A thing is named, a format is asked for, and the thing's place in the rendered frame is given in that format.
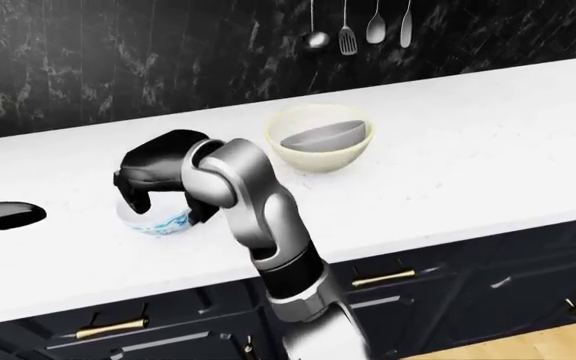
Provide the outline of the small white blue-patterned bowl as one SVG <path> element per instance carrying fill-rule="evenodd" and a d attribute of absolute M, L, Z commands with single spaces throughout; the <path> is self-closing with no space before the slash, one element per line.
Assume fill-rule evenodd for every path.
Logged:
<path fill-rule="evenodd" d="M 122 197 L 116 201 L 116 214 L 122 223 L 148 236 L 167 236 L 192 227 L 190 206 L 182 192 L 150 192 L 150 209 L 140 215 Z"/>

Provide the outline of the hanging steel slotted spatula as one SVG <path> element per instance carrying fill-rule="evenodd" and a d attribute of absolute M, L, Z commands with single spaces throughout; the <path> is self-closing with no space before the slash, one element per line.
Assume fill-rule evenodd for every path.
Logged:
<path fill-rule="evenodd" d="M 358 51 L 355 33 L 347 23 L 347 0 L 343 0 L 343 24 L 338 32 L 338 46 L 343 56 L 353 56 Z"/>

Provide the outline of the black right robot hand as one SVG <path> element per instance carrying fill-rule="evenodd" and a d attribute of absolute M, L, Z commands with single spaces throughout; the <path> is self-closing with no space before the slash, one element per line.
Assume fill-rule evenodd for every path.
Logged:
<path fill-rule="evenodd" d="M 190 206 L 190 224 L 205 223 L 218 208 L 196 200 L 186 191 L 181 164 L 192 146 L 208 138 L 192 130 L 174 130 L 156 137 L 127 152 L 113 174 L 113 184 L 130 209 L 139 215 L 151 208 L 151 192 L 182 192 Z"/>

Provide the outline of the hanging steel ladle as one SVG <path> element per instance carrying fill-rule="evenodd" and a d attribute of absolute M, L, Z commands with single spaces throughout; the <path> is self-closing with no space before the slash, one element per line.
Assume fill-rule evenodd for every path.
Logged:
<path fill-rule="evenodd" d="M 309 0 L 309 32 L 302 37 L 302 47 L 309 52 L 323 50 L 330 42 L 329 35 L 315 29 L 315 0 Z"/>

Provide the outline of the hanging steel narrow spoon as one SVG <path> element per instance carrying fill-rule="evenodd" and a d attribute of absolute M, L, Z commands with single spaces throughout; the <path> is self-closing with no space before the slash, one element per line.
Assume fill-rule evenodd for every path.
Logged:
<path fill-rule="evenodd" d="M 407 6 L 405 13 L 402 17 L 402 23 L 400 27 L 400 46 L 402 48 L 408 48 L 412 42 L 412 0 L 407 0 Z"/>

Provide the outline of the large cream bowl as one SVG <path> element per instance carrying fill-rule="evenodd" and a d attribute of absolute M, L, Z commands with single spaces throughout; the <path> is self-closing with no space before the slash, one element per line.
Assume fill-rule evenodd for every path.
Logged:
<path fill-rule="evenodd" d="M 280 144 L 286 137 L 343 121 L 364 122 L 364 137 L 352 146 L 332 152 L 304 152 Z M 265 126 L 265 139 L 273 152 L 291 167 L 306 173 L 330 173 L 351 164 L 366 150 L 375 134 L 368 114 L 340 104 L 305 104 L 289 107 L 273 116 Z"/>

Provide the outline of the medium grey bowl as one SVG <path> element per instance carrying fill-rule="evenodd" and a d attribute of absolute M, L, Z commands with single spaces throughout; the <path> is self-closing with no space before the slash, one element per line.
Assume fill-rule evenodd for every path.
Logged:
<path fill-rule="evenodd" d="M 337 122 L 286 137 L 280 145 L 299 152 L 335 152 L 361 143 L 366 129 L 362 120 Z"/>

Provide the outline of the dark navy kitchen cabinet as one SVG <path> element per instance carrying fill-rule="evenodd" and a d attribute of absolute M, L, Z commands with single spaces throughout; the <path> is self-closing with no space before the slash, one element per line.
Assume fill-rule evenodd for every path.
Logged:
<path fill-rule="evenodd" d="M 576 221 L 334 263 L 377 360 L 576 323 Z M 414 269 L 363 287 L 352 281 Z M 76 339 L 148 317 L 146 329 Z M 0 360 L 287 360 L 259 278 L 0 322 Z M 244 347 L 252 336 L 254 353 Z"/>

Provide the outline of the hanging steel wide spoon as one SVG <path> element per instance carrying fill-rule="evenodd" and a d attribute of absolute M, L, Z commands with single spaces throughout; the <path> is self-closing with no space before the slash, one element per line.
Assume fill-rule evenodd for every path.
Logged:
<path fill-rule="evenodd" d="M 386 23 L 380 14 L 380 0 L 375 0 L 375 11 L 365 32 L 368 44 L 379 44 L 386 38 Z"/>

